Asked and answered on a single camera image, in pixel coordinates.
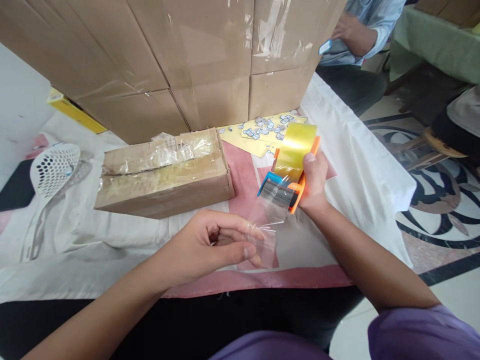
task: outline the tape roll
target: tape roll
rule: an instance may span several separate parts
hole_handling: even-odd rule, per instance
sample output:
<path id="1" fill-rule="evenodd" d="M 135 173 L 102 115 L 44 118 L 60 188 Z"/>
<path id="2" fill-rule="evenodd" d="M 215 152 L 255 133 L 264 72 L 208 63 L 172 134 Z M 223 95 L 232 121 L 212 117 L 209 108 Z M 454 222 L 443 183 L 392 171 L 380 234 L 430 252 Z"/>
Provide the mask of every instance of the tape roll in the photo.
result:
<path id="1" fill-rule="evenodd" d="M 291 123 L 285 133 L 275 164 L 275 174 L 289 183 L 298 183 L 304 170 L 304 156 L 312 150 L 317 126 Z"/>

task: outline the purple shirt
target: purple shirt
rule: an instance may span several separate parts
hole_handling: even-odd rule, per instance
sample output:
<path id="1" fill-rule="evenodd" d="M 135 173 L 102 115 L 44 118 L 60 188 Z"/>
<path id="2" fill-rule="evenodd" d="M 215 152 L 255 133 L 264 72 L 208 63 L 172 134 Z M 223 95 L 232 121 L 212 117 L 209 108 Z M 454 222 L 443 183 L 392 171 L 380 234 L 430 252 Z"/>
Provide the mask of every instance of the purple shirt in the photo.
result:
<path id="1" fill-rule="evenodd" d="M 443 305 L 382 312 L 368 327 L 372 360 L 480 359 L 480 335 Z M 284 360 L 330 357 L 315 344 L 275 331 L 244 335 L 210 360 Z"/>

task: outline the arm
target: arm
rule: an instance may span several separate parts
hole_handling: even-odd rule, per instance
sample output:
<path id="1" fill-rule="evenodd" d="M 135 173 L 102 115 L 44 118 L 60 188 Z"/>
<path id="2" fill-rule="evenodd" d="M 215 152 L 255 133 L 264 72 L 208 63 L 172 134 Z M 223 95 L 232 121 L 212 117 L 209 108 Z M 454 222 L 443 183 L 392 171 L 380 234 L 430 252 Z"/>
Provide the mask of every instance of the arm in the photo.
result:
<path id="1" fill-rule="evenodd" d="M 250 260 L 248 222 L 234 214 L 201 210 L 152 257 L 127 273 L 73 316 L 24 359 L 108 359 L 124 337 L 171 287 L 192 282 L 228 265 Z"/>
<path id="2" fill-rule="evenodd" d="M 403 262 L 331 206 L 325 196 L 328 161 L 320 152 L 303 160 L 306 189 L 300 207 L 327 239 L 338 262 L 377 311 L 431 308 L 440 301 Z"/>
<path id="3" fill-rule="evenodd" d="M 359 58 L 364 57 L 375 45 L 378 33 L 360 23 L 356 16 L 348 12 L 341 14 L 332 39 L 341 39 L 348 50 Z"/>
<path id="4" fill-rule="evenodd" d="M 367 23 L 344 12 L 333 31 L 332 39 L 341 39 L 350 52 L 359 58 L 371 58 L 383 49 L 395 23 L 402 14 L 405 0 L 383 0 L 369 8 Z"/>

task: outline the white wall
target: white wall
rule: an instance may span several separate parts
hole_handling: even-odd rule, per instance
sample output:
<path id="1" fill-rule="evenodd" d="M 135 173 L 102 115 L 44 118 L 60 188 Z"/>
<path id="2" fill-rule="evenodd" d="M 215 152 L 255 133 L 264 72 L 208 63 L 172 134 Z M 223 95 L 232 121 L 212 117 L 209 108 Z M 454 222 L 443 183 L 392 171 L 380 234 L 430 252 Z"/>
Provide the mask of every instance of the white wall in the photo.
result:
<path id="1" fill-rule="evenodd" d="M 55 109 L 50 83 L 0 43 L 0 189 L 30 152 Z"/>

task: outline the white plastic scoop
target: white plastic scoop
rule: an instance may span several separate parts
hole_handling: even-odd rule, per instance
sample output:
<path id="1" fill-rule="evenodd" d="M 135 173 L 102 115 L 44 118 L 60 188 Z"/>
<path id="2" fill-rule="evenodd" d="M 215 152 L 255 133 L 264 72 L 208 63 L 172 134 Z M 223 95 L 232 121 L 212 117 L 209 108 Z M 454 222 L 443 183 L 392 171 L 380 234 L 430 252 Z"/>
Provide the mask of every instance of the white plastic scoop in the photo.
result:
<path id="1" fill-rule="evenodd" d="M 45 206 L 70 179 L 79 163 L 79 159 L 80 149 L 77 145 L 58 144 L 43 151 L 33 160 L 30 168 L 30 178 L 38 196 L 38 205 L 25 233 L 20 255 L 22 262 L 37 257 L 35 232 L 39 218 Z M 34 226 L 34 231 L 32 235 L 29 235 L 32 226 Z"/>

